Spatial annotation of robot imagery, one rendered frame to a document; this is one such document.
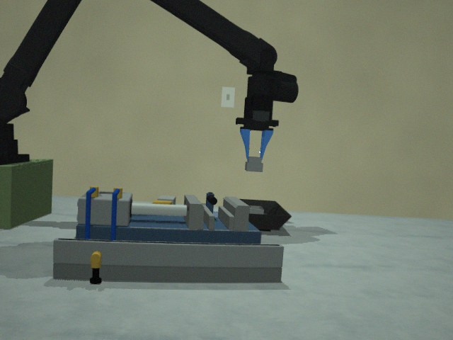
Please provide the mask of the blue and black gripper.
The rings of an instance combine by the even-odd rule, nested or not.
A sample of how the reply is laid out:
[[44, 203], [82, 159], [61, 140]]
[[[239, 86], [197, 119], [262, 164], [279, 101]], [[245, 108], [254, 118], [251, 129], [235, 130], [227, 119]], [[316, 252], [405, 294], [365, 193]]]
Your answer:
[[[241, 137], [246, 149], [246, 158], [249, 156], [249, 142], [250, 142], [250, 130], [262, 131], [261, 137], [261, 146], [260, 146], [260, 157], [263, 159], [265, 148], [273, 135], [273, 128], [268, 128], [269, 126], [276, 127], [279, 125], [279, 120], [266, 120], [256, 121], [252, 118], [236, 118], [236, 125], [242, 124], [243, 127], [240, 127]], [[249, 130], [247, 130], [249, 129]], [[265, 137], [264, 137], [265, 136]], [[245, 142], [244, 142], [245, 140]]]

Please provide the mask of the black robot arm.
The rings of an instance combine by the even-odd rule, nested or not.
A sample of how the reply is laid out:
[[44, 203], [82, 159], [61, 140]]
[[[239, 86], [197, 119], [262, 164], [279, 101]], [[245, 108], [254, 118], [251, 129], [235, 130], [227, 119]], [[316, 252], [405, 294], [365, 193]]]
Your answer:
[[[277, 52], [272, 45], [238, 27], [200, 0], [151, 1], [221, 45], [247, 67], [247, 74], [252, 75], [248, 77], [247, 96], [252, 97], [245, 98], [244, 118], [272, 120], [273, 99], [295, 102], [299, 91], [297, 78], [274, 70]], [[0, 78], [0, 165], [30, 161], [29, 154], [18, 154], [18, 140], [14, 139], [13, 124], [8, 122], [30, 111], [24, 108], [27, 106], [25, 91], [31, 87], [80, 2], [47, 0], [4, 68]]]

